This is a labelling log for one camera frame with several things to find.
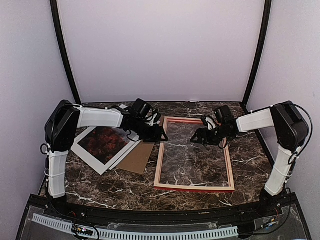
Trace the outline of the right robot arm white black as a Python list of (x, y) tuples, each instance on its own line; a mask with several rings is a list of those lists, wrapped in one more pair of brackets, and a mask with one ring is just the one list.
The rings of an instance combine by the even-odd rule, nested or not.
[(291, 178), (296, 161), (309, 144), (313, 122), (306, 122), (302, 107), (291, 101), (271, 105), (235, 118), (227, 105), (214, 110), (215, 118), (201, 117), (204, 125), (191, 137), (191, 143), (220, 146), (223, 140), (232, 141), (240, 133), (273, 127), (276, 132), (278, 153), (264, 193), (279, 195)]

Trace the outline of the white mat with photo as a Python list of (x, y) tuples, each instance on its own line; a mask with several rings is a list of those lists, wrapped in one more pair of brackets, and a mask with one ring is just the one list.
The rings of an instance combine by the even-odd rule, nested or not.
[(75, 138), (71, 151), (102, 175), (106, 172), (106, 164), (112, 158), (109, 150), (109, 128), (120, 129), (125, 113), (116, 108), (75, 108), (80, 110), (77, 127), (86, 127), (86, 130)]

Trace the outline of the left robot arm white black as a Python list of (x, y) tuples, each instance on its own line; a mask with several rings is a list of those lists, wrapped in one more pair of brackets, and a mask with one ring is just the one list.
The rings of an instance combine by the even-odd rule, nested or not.
[(69, 151), (74, 144), (77, 129), (107, 127), (135, 133), (145, 143), (168, 141), (160, 125), (161, 114), (157, 109), (138, 98), (132, 106), (110, 108), (85, 107), (62, 100), (44, 126), (46, 148), (45, 176), (47, 195), (55, 199), (51, 210), (60, 218), (67, 218), (70, 206), (62, 198), (66, 194), (65, 174)]

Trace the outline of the white backing sheet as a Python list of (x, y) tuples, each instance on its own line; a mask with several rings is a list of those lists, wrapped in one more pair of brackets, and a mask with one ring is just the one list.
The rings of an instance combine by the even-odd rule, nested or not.
[(112, 170), (120, 164), (141, 142), (134, 132), (121, 128), (109, 128), (109, 151), (112, 157), (106, 164), (105, 170)]

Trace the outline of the clear acrylic sheet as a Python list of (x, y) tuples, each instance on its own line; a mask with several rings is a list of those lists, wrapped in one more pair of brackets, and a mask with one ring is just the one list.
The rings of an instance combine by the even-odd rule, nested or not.
[(191, 142), (201, 124), (168, 122), (159, 183), (187, 187), (229, 187), (225, 150)]

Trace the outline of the red wooden picture frame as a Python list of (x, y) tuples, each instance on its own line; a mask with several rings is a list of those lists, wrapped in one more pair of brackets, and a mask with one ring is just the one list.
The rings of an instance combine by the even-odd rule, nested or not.
[[(175, 123), (191, 123), (191, 124), (201, 124), (203, 125), (202, 121), (198, 118), (185, 118), (185, 117), (165, 117), (163, 122), (163, 128), (165, 132), (167, 131), (167, 124), (168, 122), (175, 122)], [(229, 179), (229, 187), (192, 187), (192, 186), (178, 186), (178, 185), (166, 185), (160, 184), (160, 173), (162, 168), (162, 157), (164, 153), (164, 144), (162, 142), (159, 147), (159, 154), (157, 159), (157, 166), (155, 171), (155, 178), (154, 178), (154, 187), (160, 190), (170, 190), (170, 191), (184, 191), (184, 192), (204, 192), (204, 193), (230, 193), (235, 191), (235, 181), (233, 176), (230, 152), (228, 148), (228, 144), (226, 140), (222, 141), (222, 146), (219, 147), (220, 149), (225, 150), (226, 155), (226, 165), (228, 170), (228, 179)]]

